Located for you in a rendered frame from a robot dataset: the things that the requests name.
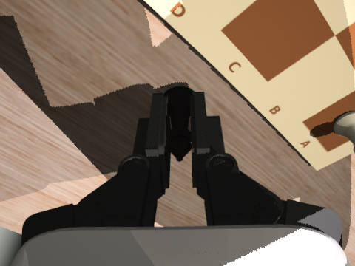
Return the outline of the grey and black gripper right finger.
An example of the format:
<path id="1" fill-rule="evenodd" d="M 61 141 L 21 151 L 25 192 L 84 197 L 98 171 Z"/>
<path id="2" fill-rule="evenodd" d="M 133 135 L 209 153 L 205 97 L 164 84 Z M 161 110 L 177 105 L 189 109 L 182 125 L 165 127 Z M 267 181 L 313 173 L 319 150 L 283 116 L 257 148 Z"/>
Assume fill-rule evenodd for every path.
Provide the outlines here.
<path id="1" fill-rule="evenodd" d="M 204 92 L 190 95 L 190 116 L 192 187 L 204 199 L 207 226 L 299 225 L 332 236 L 342 247 L 342 223 L 333 210 L 281 200 L 239 170 L 225 153 L 220 116 L 206 116 Z"/>

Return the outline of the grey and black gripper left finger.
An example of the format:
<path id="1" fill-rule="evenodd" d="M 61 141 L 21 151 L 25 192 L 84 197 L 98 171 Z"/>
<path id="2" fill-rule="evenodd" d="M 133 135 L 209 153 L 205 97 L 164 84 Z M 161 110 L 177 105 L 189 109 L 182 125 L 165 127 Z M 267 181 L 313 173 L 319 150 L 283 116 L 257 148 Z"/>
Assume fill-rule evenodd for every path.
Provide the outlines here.
<path id="1" fill-rule="evenodd" d="M 168 96 L 153 93 L 150 116 L 139 118 L 133 153 L 121 161 L 117 174 L 76 205 L 29 216 L 22 227 L 21 246 L 61 228 L 154 227 L 158 199 L 169 188 L 169 130 Z"/>

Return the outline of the wooden chessboard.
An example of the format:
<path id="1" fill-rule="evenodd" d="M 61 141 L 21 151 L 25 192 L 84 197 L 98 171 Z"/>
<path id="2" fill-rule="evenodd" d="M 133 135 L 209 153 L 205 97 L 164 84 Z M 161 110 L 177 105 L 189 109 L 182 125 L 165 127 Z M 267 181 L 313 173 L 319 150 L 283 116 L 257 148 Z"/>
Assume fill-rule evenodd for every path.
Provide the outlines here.
<path id="1" fill-rule="evenodd" d="M 318 171 L 352 154 L 355 0 L 144 0 Z"/>

